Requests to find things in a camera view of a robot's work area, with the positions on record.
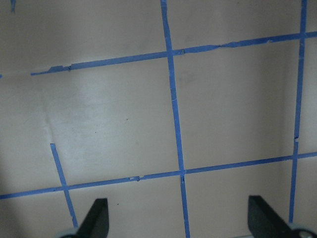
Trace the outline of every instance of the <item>floor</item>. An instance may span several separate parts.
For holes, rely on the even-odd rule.
[[[317,1],[0,2],[0,237],[108,198],[109,238],[317,231]]]

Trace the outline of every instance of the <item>grid square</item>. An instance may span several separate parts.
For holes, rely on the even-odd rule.
[[[306,32],[317,31],[317,1],[307,1]]]
[[[109,238],[183,238],[179,177],[71,190],[79,223],[96,198],[108,198]]]
[[[72,227],[63,192],[0,200],[0,237],[50,237]]]
[[[174,61],[187,169],[293,153],[297,41]]]
[[[0,194],[60,186],[52,133],[30,76],[0,82]]]
[[[172,0],[168,19],[174,49],[293,34],[299,0]]]
[[[307,39],[305,43],[304,78],[301,107],[299,152],[317,151],[317,39]]]
[[[317,157],[300,159],[297,165],[294,223],[317,231]]]
[[[157,0],[0,3],[1,73],[165,51]]]
[[[288,220],[291,161],[186,175],[191,237],[250,234],[248,196],[261,195]]]
[[[36,78],[68,184],[178,170],[166,59]]]

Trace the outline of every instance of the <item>black object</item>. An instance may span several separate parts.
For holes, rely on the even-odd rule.
[[[248,227],[254,238],[317,238],[308,230],[291,230],[261,196],[249,196]]]
[[[77,233],[61,238],[106,238],[108,232],[108,201],[106,198],[99,198],[95,200]]]

